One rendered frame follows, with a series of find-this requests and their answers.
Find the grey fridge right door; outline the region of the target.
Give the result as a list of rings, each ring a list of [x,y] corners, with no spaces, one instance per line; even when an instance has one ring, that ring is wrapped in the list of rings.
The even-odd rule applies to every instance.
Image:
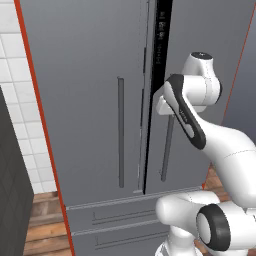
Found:
[[[174,0],[166,64],[166,76],[180,73],[192,52],[214,59],[214,71],[222,83],[219,101],[200,116],[220,124],[234,80],[242,46],[256,0]],[[148,194],[199,187],[205,182],[209,160],[188,140],[174,119],[166,181],[161,181],[169,116],[152,112],[148,158]]]

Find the grey tall cabinet panel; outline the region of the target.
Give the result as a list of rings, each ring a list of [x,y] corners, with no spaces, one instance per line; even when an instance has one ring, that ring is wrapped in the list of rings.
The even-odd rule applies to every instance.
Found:
[[[256,144],[256,23],[252,22],[223,125],[247,134]]]

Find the grey fridge drawer front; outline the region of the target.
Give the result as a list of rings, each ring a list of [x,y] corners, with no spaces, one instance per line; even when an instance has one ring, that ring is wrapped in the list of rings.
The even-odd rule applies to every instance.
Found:
[[[100,225],[92,225],[92,220],[94,218],[100,219],[132,212],[155,210],[156,201],[162,196],[183,192],[192,192],[197,190],[200,190],[200,187],[192,187],[147,195],[137,195],[128,198],[88,203],[83,205],[69,206],[67,208],[67,215],[71,234],[75,236],[87,231],[117,227],[118,225],[134,224],[136,221],[143,222],[146,220],[154,220],[156,215],[104,223]]]
[[[149,220],[72,235],[75,256],[154,256],[168,234],[166,237],[101,250],[95,250],[95,245],[164,231],[169,234],[169,227],[158,220]]]

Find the dark grey cabinet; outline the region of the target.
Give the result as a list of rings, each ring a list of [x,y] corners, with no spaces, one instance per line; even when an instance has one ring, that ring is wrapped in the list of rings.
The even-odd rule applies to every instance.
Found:
[[[0,88],[0,256],[23,256],[33,197]]]

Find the grey fridge left door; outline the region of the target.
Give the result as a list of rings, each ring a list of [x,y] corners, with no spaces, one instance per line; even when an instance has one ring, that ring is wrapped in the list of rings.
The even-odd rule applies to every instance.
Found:
[[[147,0],[20,0],[66,206],[139,186]],[[124,79],[124,188],[118,80]]]

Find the grey fridge door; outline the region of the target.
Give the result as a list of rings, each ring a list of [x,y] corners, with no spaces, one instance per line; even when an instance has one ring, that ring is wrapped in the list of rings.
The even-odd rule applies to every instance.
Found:
[[[147,0],[20,0],[66,206],[139,186]],[[124,79],[124,188],[118,80]]]
[[[242,46],[256,0],[174,0],[166,64],[166,76],[180,73],[192,52],[214,59],[214,71],[222,83],[219,101],[200,116],[220,124],[234,80]],[[188,140],[174,119],[166,181],[161,181],[169,116],[152,112],[148,158],[148,194],[199,187],[205,182],[209,160]]]

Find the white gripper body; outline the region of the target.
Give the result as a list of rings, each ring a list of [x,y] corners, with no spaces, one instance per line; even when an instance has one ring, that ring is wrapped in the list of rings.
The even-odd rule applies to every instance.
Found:
[[[156,105],[156,111],[159,115],[173,115],[174,112],[169,106],[169,104],[166,102],[164,96],[161,96],[159,98],[159,101]]]

